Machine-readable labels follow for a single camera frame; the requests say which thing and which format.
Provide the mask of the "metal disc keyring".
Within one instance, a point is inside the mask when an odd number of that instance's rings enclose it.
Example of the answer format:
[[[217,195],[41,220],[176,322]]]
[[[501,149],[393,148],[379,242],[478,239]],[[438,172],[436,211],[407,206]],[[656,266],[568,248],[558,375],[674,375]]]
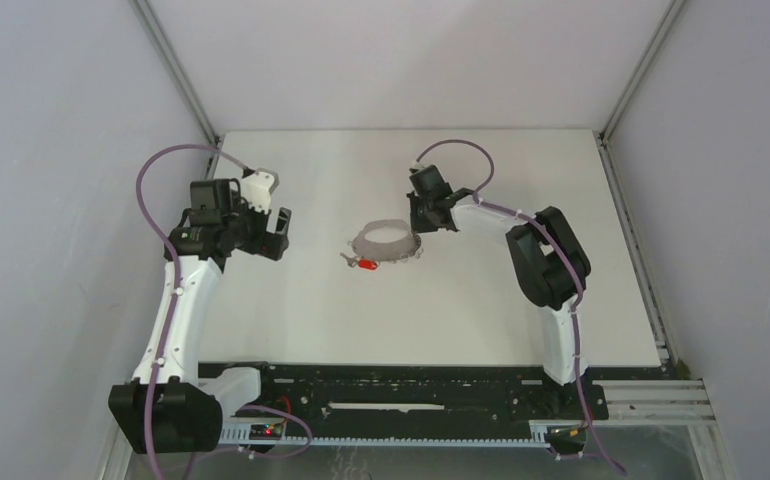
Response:
[[[380,219],[365,224],[349,246],[359,259],[405,262],[421,252],[421,239],[402,219]]]

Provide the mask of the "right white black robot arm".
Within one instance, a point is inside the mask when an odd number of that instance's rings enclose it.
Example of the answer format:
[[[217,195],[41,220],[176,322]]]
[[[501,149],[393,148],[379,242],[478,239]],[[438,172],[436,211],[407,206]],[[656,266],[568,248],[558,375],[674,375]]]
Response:
[[[544,408],[557,418],[571,416],[583,403],[574,383],[586,369],[577,307],[591,264],[563,212],[547,207],[529,216],[492,204],[469,189],[452,189],[434,165],[411,168],[409,181],[414,233],[469,232],[507,247],[521,292],[542,315],[543,370],[555,382],[542,392]]]

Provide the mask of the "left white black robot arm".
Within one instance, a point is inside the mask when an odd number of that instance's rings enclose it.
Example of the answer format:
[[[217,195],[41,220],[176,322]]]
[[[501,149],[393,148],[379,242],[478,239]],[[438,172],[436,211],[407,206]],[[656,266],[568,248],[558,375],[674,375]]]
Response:
[[[109,394],[109,409],[136,453],[208,452],[241,407],[258,417],[275,408],[276,388],[254,367],[200,380],[198,350],[227,259],[241,251],[278,261],[288,248],[289,209],[279,210],[275,231],[268,229],[278,184],[267,170],[191,183],[191,204],[164,238],[164,288],[147,348],[131,379]]]

